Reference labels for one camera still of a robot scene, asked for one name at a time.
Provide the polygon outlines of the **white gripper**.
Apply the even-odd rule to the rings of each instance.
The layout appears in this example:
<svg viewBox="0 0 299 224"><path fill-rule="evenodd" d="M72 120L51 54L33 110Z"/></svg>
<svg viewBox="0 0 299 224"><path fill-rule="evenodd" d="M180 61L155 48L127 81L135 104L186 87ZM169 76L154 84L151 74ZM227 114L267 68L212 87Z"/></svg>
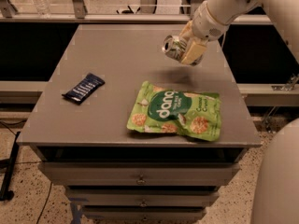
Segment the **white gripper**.
<svg viewBox="0 0 299 224"><path fill-rule="evenodd" d="M216 21L210 14L207 1L204 1L193 13L191 21L188 21L178 35L181 41L188 42L181 63L197 65L207 49L207 41L219 39L229 26Z"/></svg>

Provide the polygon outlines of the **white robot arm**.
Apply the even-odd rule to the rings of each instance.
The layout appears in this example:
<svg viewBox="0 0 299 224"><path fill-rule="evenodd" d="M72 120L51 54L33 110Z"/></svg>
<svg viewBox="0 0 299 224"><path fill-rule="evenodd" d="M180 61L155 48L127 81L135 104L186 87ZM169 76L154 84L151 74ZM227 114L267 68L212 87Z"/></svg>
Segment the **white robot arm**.
<svg viewBox="0 0 299 224"><path fill-rule="evenodd" d="M206 0L181 33L192 42L226 30L234 19L260 6L299 62L299 0ZM299 119L284 126L264 153L250 224L299 224Z"/></svg>

